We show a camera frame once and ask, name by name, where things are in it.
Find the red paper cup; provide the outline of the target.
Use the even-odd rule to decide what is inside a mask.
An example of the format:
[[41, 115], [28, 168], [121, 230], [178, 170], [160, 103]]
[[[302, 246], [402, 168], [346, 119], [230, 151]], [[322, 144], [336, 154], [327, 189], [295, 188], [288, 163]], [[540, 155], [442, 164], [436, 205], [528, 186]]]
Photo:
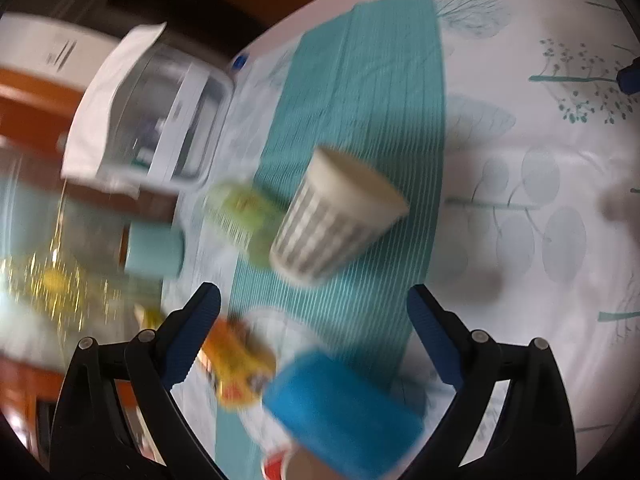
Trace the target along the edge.
[[338, 472], [304, 448], [284, 448], [262, 461], [262, 476], [267, 480], [341, 480]]

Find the teal ceramic canister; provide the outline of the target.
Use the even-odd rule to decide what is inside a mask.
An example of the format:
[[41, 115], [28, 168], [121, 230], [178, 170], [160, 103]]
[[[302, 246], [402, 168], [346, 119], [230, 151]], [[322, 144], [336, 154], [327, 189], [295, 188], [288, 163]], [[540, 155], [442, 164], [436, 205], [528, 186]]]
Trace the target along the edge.
[[122, 236], [128, 274], [140, 278], [176, 278], [183, 266], [186, 241], [182, 229], [157, 222], [131, 222]]

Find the grey checked paper cup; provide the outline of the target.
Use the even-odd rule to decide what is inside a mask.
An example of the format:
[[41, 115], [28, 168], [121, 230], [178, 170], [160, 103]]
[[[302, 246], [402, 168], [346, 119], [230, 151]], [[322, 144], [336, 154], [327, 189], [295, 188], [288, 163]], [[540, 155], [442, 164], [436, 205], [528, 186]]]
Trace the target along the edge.
[[408, 212], [405, 197], [386, 177], [352, 155], [320, 145], [272, 242], [271, 267], [293, 286], [317, 286]]

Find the small blue object on table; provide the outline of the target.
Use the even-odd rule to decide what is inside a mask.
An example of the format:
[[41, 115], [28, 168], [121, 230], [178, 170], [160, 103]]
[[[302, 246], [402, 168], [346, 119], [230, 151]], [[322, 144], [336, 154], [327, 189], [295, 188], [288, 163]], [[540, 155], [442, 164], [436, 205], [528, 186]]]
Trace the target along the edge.
[[242, 70], [247, 60], [248, 56], [246, 54], [239, 54], [232, 63], [232, 70]]

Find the leaf print tablecloth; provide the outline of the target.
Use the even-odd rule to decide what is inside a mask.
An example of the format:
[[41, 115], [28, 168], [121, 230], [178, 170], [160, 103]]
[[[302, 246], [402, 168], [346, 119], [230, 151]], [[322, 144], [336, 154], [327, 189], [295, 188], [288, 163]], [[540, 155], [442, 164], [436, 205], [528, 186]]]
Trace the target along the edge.
[[407, 318], [416, 283], [500, 341], [546, 338], [586, 466], [639, 403], [639, 101], [616, 75], [639, 43], [615, 0], [378, 0], [249, 54], [209, 179], [287, 203], [320, 144], [399, 188], [408, 216], [324, 284], [249, 266], [178, 201], [181, 307], [211, 281], [293, 359], [319, 346], [417, 408], [452, 391]]

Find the frosted glass door gold ornament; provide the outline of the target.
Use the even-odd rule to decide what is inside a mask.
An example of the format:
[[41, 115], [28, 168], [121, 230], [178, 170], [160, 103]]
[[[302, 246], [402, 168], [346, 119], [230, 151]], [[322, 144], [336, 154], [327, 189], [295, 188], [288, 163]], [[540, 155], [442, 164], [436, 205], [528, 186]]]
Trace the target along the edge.
[[1, 151], [1, 352], [60, 368], [82, 336], [127, 339], [162, 283], [122, 263], [124, 236], [149, 209], [61, 180], [54, 162]]

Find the white cloth on appliance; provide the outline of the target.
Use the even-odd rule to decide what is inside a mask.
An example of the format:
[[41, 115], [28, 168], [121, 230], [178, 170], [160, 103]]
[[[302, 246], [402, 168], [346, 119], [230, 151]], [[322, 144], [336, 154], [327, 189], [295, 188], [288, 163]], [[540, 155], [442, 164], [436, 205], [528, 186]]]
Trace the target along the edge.
[[101, 176], [114, 97], [131, 70], [165, 30], [166, 24], [139, 25], [107, 55], [82, 96], [68, 132], [61, 178], [103, 193], [137, 198], [140, 185], [124, 177]]

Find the white countertop appliance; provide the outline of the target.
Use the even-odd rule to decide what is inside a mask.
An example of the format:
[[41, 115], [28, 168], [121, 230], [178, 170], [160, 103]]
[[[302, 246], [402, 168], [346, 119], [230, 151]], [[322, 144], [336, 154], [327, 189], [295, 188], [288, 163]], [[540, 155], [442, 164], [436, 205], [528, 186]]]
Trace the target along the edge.
[[98, 175], [158, 192], [201, 188], [233, 91], [219, 68], [164, 44], [152, 47], [115, 93]]

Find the orange patterned glass jar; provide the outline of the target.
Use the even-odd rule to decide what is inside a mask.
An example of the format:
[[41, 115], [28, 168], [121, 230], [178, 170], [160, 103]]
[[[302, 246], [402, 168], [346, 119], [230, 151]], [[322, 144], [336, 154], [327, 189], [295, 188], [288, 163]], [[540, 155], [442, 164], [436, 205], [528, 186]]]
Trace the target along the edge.
[[277, 373], [273, 351], [238, 316], [216, 319], [198, 352], [198, 362], [227, 411], [244, 410], [262, 400]]

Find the green clear glass jar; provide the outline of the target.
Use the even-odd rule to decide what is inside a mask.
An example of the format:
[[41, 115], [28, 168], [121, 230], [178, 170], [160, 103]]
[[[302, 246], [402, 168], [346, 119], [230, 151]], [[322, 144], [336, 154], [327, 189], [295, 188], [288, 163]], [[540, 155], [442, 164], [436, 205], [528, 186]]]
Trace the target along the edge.
[[259, 188], [248, 182], [222, 181], [207, 192], [208, 221], [254, 268], [270, 267], [270, 249], [285, 212]]

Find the blue plastic cup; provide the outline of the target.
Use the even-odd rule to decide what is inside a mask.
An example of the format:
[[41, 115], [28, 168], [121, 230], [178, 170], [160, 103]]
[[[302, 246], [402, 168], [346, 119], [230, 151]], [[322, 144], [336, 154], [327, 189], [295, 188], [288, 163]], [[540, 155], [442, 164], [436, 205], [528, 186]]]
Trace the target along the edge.
[[349, 479], [379, 479], [423, 432], [411, 408], [320, 351], [288, 364], [262, 405], [303, 448]]

